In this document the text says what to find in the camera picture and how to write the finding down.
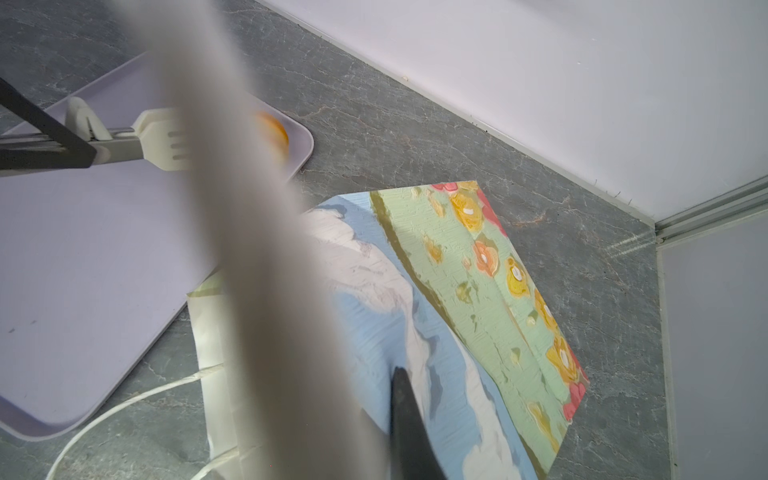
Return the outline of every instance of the orange fruit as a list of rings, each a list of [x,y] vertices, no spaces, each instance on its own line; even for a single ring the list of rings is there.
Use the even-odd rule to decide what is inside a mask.
[[[265,137],[268,150],[282,163],[288,161],[288,132],[283,124],[265,111],[257,112],[254,117]]]

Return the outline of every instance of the yellow flower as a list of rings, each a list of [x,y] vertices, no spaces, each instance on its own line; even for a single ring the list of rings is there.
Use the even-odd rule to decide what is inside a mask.
[[[512,351],[509,353],[509,359],[515,365],[520,365],[520,349],[517,347],[513,348]]]
[[[543,433],[544,436],[547,437],[547,440],[549,440],[549,445],[551,445],[554,453],[557,453],[558,450],[560,450],[560,444],[557,440],[554,439],[554,436],[552,435],[552,427],[549,423],[549,415],[547,415],[547,413],[544,411],[544,407],[542,407],[541,403],[539,402],[528,402],[528,411],[536,421],[538,429],[541,430],[541,433]]]
[[[435,263],[441,263],[442,262],[442,245],[438,245],[435,243],[434,240],[427,237],[426,235],[423,238],[424,240],[424,247],[427,249],[427,253],[429,253],[429,256],[435,261]]]
[[[456,185],[458,185],[459,188],[463,188],[464,190],[469,190],[471,192],[477,191],[478,189],[478,183],[474,180],[470,180],[469,182],[456,182]]]
[[[464,303],[472,303],[472,297],[469,296],[471,291],[472,287],[467,282],[461,283],[456,287],[456,297]]]
[[[547,359],[560,373],[563,382],[570,385],[578,379],[578,367],[574,357],[571,355],[571,349],[561,335],[554,336],[553,345],[547,350]]]
[[[512,257],[507,258],[507,288],[512,296],[531,296],[525,270]]]
[[[552,333],[557,335],[559,330],[558,323],[554,321],[554,317],[552,316],[552,312],[549,310],[547,303],[538,292],[538,289],[535,289],[533,294],[534,298],[536,299],[536,311],[538,312],[538,315],[544,319],[544,324],[547,326],[547,328]]]
[[[445,216],[445,208],[435,199],[430,190],[427,190],[427,200],[429,200],[429,204],[432,205],[432,209],[437,216],[443,218]]]
[[[475,241],[472,249],[475,251],[478,270],[488,276],[494,276],[498,271],[498,251],[480,240]]]
[[[482,230],[482,211],[475,199],[460,190],[451,195],[451,205],[458,220],[467,227],[467,230],[470,232]]]

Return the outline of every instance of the red flower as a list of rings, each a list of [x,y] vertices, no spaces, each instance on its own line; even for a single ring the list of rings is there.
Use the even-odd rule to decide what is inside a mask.
[[[435,188],[435,190],[443,190],[449,194],[452,194],[458,190],[458,185],[456,182],[451,182],[449,184],[433,184],[432,186]]]
[[[584,383],[572,383],[568,389],[571,390],[571,403],[563,405],[563,415],[570,422],[574,418],[579,404],[581,404],[581,399],[584,398],[584,394],[587,392],[587,387],[584,386]]]
[[[478,189],[477,194],[478,194],[478,198],[482,202],[483,217],[485,217],[487,221],[497,226],[498,229],[502,231],[505,237],[509,237],[509,235],[507,235],[507,232],[504,231],[504,227],[502,227],[502,222],[498,221],[498,217],[496,217],[496,213],[491,208],[491,203],[488,202],[488,198],[485,197],[485,194],[482,193],[481,189]]]

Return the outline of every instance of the white clip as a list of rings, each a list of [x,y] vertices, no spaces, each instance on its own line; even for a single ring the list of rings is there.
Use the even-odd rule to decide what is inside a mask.
[[[67,102],[67,116],[64,119],[64,126],[85,141],[93,139],[112,140],[112,134],[109,133],[109,130],[101,123],[91,107],[88,107],[85,100],[79,97],[71,97]]]

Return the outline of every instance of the painted canvas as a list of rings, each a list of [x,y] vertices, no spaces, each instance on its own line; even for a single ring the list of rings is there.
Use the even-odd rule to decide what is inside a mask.
[[[477,183],[340,195],[305,218],[374,423],[388,432],[404,366],[448,478],[545,478],[588,380]]]

